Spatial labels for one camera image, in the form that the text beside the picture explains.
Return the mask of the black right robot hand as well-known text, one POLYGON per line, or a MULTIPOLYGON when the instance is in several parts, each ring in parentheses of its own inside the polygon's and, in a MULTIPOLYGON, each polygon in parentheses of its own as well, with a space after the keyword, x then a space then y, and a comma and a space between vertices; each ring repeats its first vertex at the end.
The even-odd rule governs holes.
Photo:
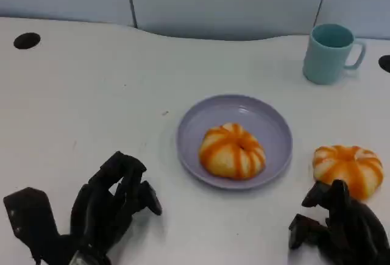
POLYGON ((389 264, 389 240, 375 213, 350 195, 343 180, 331 185, 316 181, 302 206, 328 211, 322 225, 301 214, 289 225, 289 249, 316 246, 332 264, 389 264))

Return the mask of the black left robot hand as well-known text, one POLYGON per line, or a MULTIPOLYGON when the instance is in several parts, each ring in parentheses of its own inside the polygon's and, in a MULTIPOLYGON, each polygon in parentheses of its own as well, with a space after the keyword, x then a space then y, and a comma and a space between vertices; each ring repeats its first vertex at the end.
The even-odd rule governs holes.
POLYGON ((120 241, 133 214, 148 208, 157 216, 161 203, 148 181, 145 165, 115 152, 80 189, 71 210, 71 234, 101 254, 120 241))

